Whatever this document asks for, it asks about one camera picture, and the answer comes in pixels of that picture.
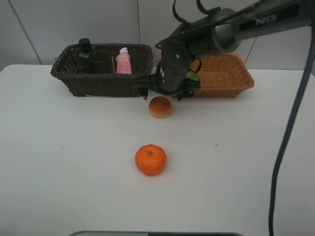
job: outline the pink bottle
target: pink bottle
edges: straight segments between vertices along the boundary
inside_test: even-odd
[[[127,48],[121,48],[120,54],[116,57],[117,61],[117,74],[132,74],[130,55]]]

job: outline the green object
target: green object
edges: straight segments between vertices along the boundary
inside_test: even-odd
[[[200,75],[198,73],[194,73],[193,71],[189,71],[186,75],[186,78],[195,80],[195,81],[200,81]]]

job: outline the black cable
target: black cable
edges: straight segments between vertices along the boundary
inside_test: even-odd
[[[177,11],[176,11],[176,0],[174,0],[174,3],[173,3],[173,16],[175,17],[175,19],[180,22],[181,24],[183,24],[184,27],[188,26],[189,25],[189,22],[187,20],[185,20],[184,18],[180,17],[178,14],[177,14]]]
[[[306,62],[304,74],[302,76],[299,89],[297,91],[297,94],[296,94],[296,97],[292,106],[292,110],[291,110],[289,120],[286,125],[283,140],[282,140],[282,143],[278,152],[278,156],[275,162],[274,170],[272,173],[269,218],[268,218],[269,236],[274,236],[273,221],[274,221],[274,211],[275,211],[275,201],[276,201],[277,178],[278,178],[280,165],[284,157],[285,149],[289,142],[290,135],[292,133],[294,122],[295,122],[299,107],[301,105],[303,95],[304,95],[307,83],[309,81],[309,77],[310,77],[312,66],[315,59],[315,13],[314,12],[311,12],[311,19],[312,19],[312,40],[311,40],[311,46],[310,46],[308,59]]]
[[[205,15],[208,15],[208,11],[204,8],[204,6],[202,5],[201,3],[201,0],[196,0],[196,3],[197,3],[197,7],[198,7],[198,10],[205,14]]]
[[[190,71],[192,71],[192,72],[195,73],[195,74],[197,74],[197,73],[200,71],[201,67],[202,67],[202,61],[201,61],[201,59],[200,59],[200,58],[196,58],[196,59],[199,60],[199,66],[198,66],[198,68],[197,68],[196,70],[189,69]]]
[[[184,32],[184,33],[181,33],[181,34],[174,35],[174,36],[168,37],[168,38],[166,38],[166,39],[163,39],[163,40],[161,40],[160,42],[158,42],[158,43],[155,45],[155,47],[160,49],[159,46],[160,46],[162,43],[165,43],[165,42],[168,42],[168,41],[177,39],[177,38],[181,38],[181,37],[183,37],[183,36],[187,36],[187,35],[189,35],[189,34],[191,34],[191,33],[195,33],[195,32],[200,31],[200,30],[205,30],[205,29],[210,28],[210,27],[214,27],[214,26],[221,25],[221,24],[225,23],[226,21],[229,21],[229,20],[231,20],[231,19],[233,19],[233,18],[235,18],[235,17],[238,17],[238,16],[240,16],[240,15],[242,15],[242,14],[244,14],[244,13],[250,11],[250,10],[252,10],[252,9],[253,9],[254,7],[256,7],[258,4],[259,4],[259,2],[254,3],[254,4],[252,4],[252,5],[248,6],[248,7],[245,7],[244,9],[242,9],[242,10],[240,10],[240,11],[238,11],[238,12],[235,12],[234,14],[232,14],[232,15],[230,15],[230,16],[224,17],[224,18],[222,18],[222,19],[220,19],[220,20],[213,21],[213,22],[210,22],[210,23],[208,23],[208,24],[206,24],[206,25],[204,25],[204,26],[196,27],[195,29],[193,29],[193,30],[191,30],[191,31]]]

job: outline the wicker basket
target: wicker basket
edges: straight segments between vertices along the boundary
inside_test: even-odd
[[[245,65],[235,55],[202,58],[201,62],[201,88],[194,93],[194,97],[235,97],[254,86]],[[197,60],[191,64],[192,69],[198,66]]]
[[[153,54],[149,46],[136,44],[94,44],[96,48],[111,52],[114,58],[123,47],[130,54],[132,75],[127,74],[84,74],[78,56],[78,45],[65,48],[56,59],[51,75],[64,82],[74,96],[138,97],[134,79],[151,74]]]

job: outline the white wall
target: white wall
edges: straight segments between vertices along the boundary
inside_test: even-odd
[[[154,47],[179,25],[172,14],[172,0],[11,0],[35,51],[44,64],[52,64],[62,50],[82,37],[93,43],[143,43]],[[239,10],[256,0],[208,0],[215,6]],[[179,14],[189,21],[200,19],[194,0],[178,0]],[[8,0],[0,1],[0,70],[10,64],[39,64]],[[247,68],[304,69],[310,45],[305,27],[244,40],[234,52]]]
[[[202,3],[207,9],[221,6],[240,10],[254,2],[257,0],[204,0]],[[179,25],[173,17],[172,4],[172,0],[139,0],[141,43],[154,47]],[[194,0],[178,0],[176,8],[179,15],[190,22],[204,17],[198,11]],[[254,38],[244,40],[234,54],[243,62],[248,57],[247,68],[301,70],[306,63],[310,41],[310,28],[305,27],[258,37],[254,45]],[[154,53],[156,62],[160,57],[160,51],[154,49]]]
[[[0,0],[0,71],[11,64],[39,64],[7,0]]]
[[[137,0],[11,0],[44,64],[88,37],[92,43],[139,43]]]
[[[246,67],[303,70],[310,44],[310,27],[258,37],[248,57]]]

